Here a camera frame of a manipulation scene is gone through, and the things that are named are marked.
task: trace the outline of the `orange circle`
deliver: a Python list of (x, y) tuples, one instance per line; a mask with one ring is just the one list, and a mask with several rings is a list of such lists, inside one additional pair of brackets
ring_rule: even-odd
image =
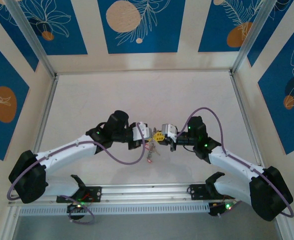
[(287, 95), (283, 100), (283, 105), (288, 110), (292, 109), (294, 107), (294, 97), (291, 95)]
[(7, 86), (0, 86), (0, 100), (6, 100), (6, 104), (0, 101), (0, 121), (3, 123), (10, 123), (15, 115), (17, 110), (17, 99), (15, 93)]
[(247, 36), (249, 30), (251, 29), (253, 23), (252, 22), (245, 22), (240, 26), (235, 27), (233, 30), (230, 31), (227, 37), (227, 45), (231, 48), (239, 48), (242, 46), (245, 38), (243, 36), (243, 30), (245, 29), (245, 36)]
[(41, 33), (41, 36), (43, 37), (43, 39), (45, 39), (47, 41), (54, 40), (54, 35), (50, 31), (43, 31)]

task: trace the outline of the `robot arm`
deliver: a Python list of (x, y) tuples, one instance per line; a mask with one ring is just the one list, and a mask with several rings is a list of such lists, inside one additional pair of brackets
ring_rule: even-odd
[(206, 125), (200, 116), (191, 117), (187, 126), (188, 132), (177, 132), (173, 125), (164, 124), (162, 134), (165, 138), (160, 144), (170, 145), (171, 151), (175, 151), (177, 145), (193, 146), (198, 158), (232, 174), (233, 177), (229, 177), (217, 172), (206, 180), (206, 190), (213, 198), (237, 198), (251, 205), (266, 221), (273, 220), (287, 207), (271, 184), (289, 204), (293, 202), (293, 197), (276, 168), (271, 166), (264, 169), (224, 149), (224, 146), (208, 136)]
[[(107, 122), (100, 123), (68, 144), (37, 154), (30, 150), (22, 153), (9, 175), (10, 182), (16, 182), (14, 188), (22, 202), (31, 203), (41, 196), (49, 195), (81, 199), (88, 189), (78, 176), (62, 179), (52, 174), (75, 160), (110, 148), (113, 142), (127, 143), (131, 150), (140, 147), (143, 139), (152, 137), (152, 130), (147, 124), (140, 122), (129, 125), (128, 119), (125, 112), (117, 110)], [(286, 204), (268, 184), (267, 181), (270, 181), (288, 203), (293, 202), (293, 197), (276, 168), (264, 169), (225, 150), (224, 146), (208, 136), (206, 125), (200, 116), (191, 117), (187, 126), (187, 132), (178, 132), (174, 125), (163, 124), (163, 140), (158, 143), (170, 145), (172, 152), (177, 145), (193, 146), (198, 158), (237, 177), (225, 176), (221, 172), (209, 177), (205, 187), (212, 199), (226, 195), (237, 198), (251, 205), (263, 219), (271, 221), (286, 208)]]
[(78, 159), (110, 148), (113, 142), (128, 143), (128, 149), (131, 150), (140, 147), (142, 139), (151, 138), (152, 130), (147, 124), (134, 122), (129, 125), (128, 119), (125, 112), (118, 110), (107, 122), (100, 123), (70, 143), (37, 154), (30, 150), (23, 152), (9, 175), (13, 183), (23, 171), (34, 165), (14, 186), (22, 202), (31, 203), (41, 196), (83, 197), (86, 186), (78, 176), (55, 177), (52, 174)]

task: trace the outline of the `yellow object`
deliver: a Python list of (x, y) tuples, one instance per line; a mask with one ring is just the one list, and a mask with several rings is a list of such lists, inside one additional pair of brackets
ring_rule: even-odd
[(165, 136), (162, 134), (161, 131), (156, 132), (152, 137), (156, 142), (163, 141)]

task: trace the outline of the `beige circle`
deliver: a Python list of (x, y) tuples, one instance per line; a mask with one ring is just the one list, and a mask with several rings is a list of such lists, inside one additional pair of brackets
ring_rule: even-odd
[(106, 12), (107, 23), (112, 30), (126, 33), (137, 28), (141, 22), (138, 9), (129, 1), (115, 1)]
[(5, 5), (4, 0), (0, 0), (0, 4)]
[(143, 40), (139, 37), (136, 39), (136, 43), (141, 44), (143, 42)]
[(225, 2), (225, 0), (213, 0), (213, 4), (215, 5), (221, 5)]

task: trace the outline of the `blue wall panel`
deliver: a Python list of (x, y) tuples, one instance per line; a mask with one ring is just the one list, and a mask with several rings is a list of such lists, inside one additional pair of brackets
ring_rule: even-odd
[[(47, 55), (87, 54), (70, 0), (21, 0), (18, 4)], [(0, 23), (35, 71), (38, 59), (7, 8), (1, 3)]]
[(258, 82), (286, 154), (294, 151), (294, 33)]
[(4, 160), (29, 86), (0, 52), (0, 160)]
[(109, 54), (176, 53), (185, 0), (98, 0)]
[(24, 35), (19, 30), (11, 14), (3, 4), (0, 4), (0, 24), (6, 30), (7, 34), (29, 63), (30, 67), (35, 71), (39, 60), (26, 41)]
[(247, 57), (253, 66), (294, 0), (278, 0), (263, 25)]
[(212, 0), (198, 51), (238, 51), (261, 6), (260, 0)]

